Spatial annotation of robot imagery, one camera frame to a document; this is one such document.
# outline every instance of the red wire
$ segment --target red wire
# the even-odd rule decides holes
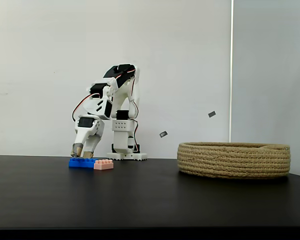
[[[132,73],[133,71],[135,71],[135,69],[133,69],[133,70],[131,70],[131,71],[127,71],[126,73],[127,73],[127,74],[128,74],[128,73]]]
[[[94,95],[99,95],[99,97],[100,97],[100,94],[99,94],[99,93],[92,93],[92,94],[86,96],[84,99],[82,99],[82,100],[79,102],[79,104],[75,107],[75,109],[74,109],[73,112],[72,112],[72,120],[73,120],[74,122],[76,121],[74,115],[75,115],[75,112],[77,111],[77,109],[81,106],[81,104],[84,103],[85,100],[87,100],[88,98],[90,98],[91,96],[94,96]]]

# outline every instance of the table surface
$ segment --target table surface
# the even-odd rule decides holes
[[[300,226],[300,176],[228,180],[175,159],[68,168],[69,157],[0,155],[0,228]]]

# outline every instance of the white robotic arm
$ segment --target white robotic arm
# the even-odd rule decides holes
[[[85,144],[84,158],[92,158],[101,140],[104,122],[112,117],[114,139],[112,152],[107,157],[114,160],[145,160],[147,155],[140,153],[135,139],[139,109],[139,69],[130,64],[113,66],[102,80],[95,81],[89,89],[90,95],[84,98],[72,113],[83,104],[87,114],[80,115],[76,121],[76,139],[71,156],[80,157]],[[129,110],[122,110],[125,99],[129,100]]]

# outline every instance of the rope basket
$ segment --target rope basket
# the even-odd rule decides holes
[[[226,179],[286,176],[290,157],[289,145],[240,142],[185,142],[177,152],[181,172]]]

